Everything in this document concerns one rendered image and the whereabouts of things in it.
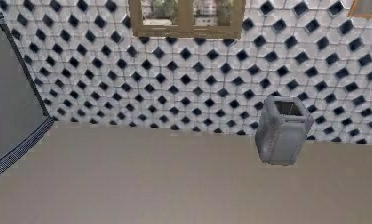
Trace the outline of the brown framed window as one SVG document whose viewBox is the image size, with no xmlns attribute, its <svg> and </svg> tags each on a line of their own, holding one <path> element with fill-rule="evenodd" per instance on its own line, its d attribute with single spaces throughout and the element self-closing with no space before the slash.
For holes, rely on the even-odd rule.
<svg viewBox="0 0 372 224">
<path fill-rule="evenodd" d="M 136 37 L 239 39 L 246 0 L 128 0 Z"/>
</svg>

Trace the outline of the grey bin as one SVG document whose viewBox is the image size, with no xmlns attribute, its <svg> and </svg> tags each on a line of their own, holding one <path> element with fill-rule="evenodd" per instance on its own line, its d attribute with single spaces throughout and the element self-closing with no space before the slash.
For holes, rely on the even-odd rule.
<svg viewBox="0 0 372 224">
<path fill-rule="evenodd" d="M 255 135 L 261 161 L 271 165 L 293 165 L 313 122 L 314 118 L 299 98 L 268 96 Z"/>
</svg>

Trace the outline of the brown framed picture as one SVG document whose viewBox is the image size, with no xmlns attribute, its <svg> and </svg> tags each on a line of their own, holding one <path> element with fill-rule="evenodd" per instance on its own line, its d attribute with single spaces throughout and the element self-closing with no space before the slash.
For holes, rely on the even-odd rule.
<svg viewBox="0 0 372 224">
<path fill-rule="evenodd" d="M 353 0 L 348 16 L 372 18 L 372 0 Z"/>
</svg>

